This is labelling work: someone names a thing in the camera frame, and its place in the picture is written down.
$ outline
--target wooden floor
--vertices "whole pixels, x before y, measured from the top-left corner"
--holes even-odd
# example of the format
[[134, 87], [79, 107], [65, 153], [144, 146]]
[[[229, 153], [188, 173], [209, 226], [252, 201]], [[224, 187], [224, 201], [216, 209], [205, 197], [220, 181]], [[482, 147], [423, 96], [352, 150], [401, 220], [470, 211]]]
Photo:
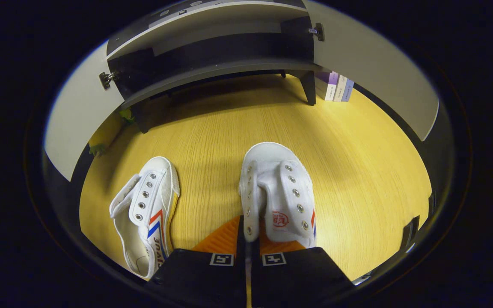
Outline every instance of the wooden floor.
[[108, 207], [151, 157], [170, 159], [181, 197], [172, 221], [176, 248], [192, 248], [241, 214], [241, 163], [258, 142], [290, 148], [313, 179], [317, 245], [349, 279], [377, 267], [400, 246], [403, 227], [427, 219], [431, 185], [416, 149], [390, 117], [356, 90], [349, 102], [307, 105], [287, 75], [220, 80], [172, 96], [161, 125], [125, 128], [92, 162], [80, 201], [84, 234], [126, 267]]

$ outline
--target black background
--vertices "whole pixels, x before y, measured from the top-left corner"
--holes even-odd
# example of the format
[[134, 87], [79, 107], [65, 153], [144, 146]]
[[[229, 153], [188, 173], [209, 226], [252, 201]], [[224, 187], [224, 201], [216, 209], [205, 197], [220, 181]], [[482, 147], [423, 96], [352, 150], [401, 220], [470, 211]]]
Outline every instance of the black background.
[[[79, 59], [169, 3], [0, 2], [0, 306], [154, 306], [90, 277], [57, 247], [29, 201], [22, 145], [31, 110], [46, 108]], [[456, 224], [423, 263], [363, 305], [493, 306], [493, 1], [330, 4], [430, 54], [473, 134], [473, 180]]]

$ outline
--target red stripe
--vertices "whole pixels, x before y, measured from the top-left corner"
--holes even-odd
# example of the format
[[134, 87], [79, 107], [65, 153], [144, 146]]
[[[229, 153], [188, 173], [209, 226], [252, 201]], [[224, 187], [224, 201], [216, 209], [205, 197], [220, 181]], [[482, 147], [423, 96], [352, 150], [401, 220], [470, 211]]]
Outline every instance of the red stripe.
[[159, 210], [159, 212], [157, 212], [157, 214], [155, 214], [155, 216], [153, 216], [150, 220], [149, 220], [149, 224], [151, 224], [152, 222], [155, 222], [155, 220], [161, 216], [161, 236], [162, 236], [162, 240], [163, 240], [163, 244], [165, 244], [165, 232], [163, 231], [164, 227], [163, 227], [163, 210]]

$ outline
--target blue stripe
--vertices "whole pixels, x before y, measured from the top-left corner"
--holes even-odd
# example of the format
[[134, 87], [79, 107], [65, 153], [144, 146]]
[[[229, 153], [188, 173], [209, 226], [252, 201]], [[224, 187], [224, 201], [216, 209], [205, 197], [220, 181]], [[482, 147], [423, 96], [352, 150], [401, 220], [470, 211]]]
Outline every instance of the blue stripe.
[[155, 224], [155, 226], [153, 226], [153, 228], [151, 228], [151, 230], [149, 230], [147, 236], [148, 238], [155, 232], [155, 230], [159, 229], [159, 238], [161, 239], [161, 243], [159, 244], [160, 247], [161, 247], [161, 252], [163, 252], [163, 260], [166, 261], [166, 254], [165, 254], [165, 249], [163, 248], [163, 235], [161, 234], [161, 224], [160, 224], [160, 220]]

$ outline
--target red logo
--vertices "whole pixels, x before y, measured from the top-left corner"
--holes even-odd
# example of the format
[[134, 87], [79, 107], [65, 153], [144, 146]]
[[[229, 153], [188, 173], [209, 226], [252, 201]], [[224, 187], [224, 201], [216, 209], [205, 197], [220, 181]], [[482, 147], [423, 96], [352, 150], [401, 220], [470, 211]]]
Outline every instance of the red logo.
[[280, 212], [273, 211], [273, 226], [284, 227], [288, 224], [288, 217]]

